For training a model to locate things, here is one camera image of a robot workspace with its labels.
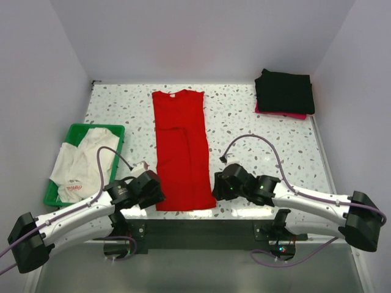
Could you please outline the red t shirt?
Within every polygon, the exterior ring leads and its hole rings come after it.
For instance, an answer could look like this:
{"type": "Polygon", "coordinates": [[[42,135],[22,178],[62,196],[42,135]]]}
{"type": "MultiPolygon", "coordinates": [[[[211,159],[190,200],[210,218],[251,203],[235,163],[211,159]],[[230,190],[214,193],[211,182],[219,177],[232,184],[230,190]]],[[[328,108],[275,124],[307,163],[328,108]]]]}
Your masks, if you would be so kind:
{"type": "Polygon", "coordinates": [[[202,92],[152,93],[156,132],[156,170],[166,199],[159,211],[212,209],[209,147],[202,92]]]}

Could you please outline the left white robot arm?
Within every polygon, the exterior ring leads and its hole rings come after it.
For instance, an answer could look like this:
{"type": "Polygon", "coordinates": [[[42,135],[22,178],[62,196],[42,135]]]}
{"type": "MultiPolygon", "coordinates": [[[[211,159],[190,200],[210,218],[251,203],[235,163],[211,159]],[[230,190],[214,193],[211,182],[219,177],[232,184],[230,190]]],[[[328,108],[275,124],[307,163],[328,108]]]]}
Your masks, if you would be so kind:
{"type": "Polygon", "coordinates": [[[9,251],[19,273],[29,273],[61,248],[98,238],[126,238],[129,229],[122,210],[147,208],[164,199],[160,179],[151,170],[115,180],[96,195],[56,212],[19,216],[7,239],[9,251]]]}

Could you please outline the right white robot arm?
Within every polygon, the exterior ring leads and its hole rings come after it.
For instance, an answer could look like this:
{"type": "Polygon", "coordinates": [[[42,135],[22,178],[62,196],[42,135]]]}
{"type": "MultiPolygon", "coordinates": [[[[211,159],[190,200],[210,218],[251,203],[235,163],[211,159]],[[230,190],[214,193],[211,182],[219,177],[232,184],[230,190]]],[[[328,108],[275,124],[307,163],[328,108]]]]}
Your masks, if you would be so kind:
{"type": "Polygon", "coordinates": [[[384,224],[380,210],[363,192],[336,195],[291,187],[277,177],[253,176],[239,164],[214,174],[212,194],[218,201],[242,197],[257,206],[278,208],[272,233],[280,240],[318,234],[375,252],[384,224]]]}

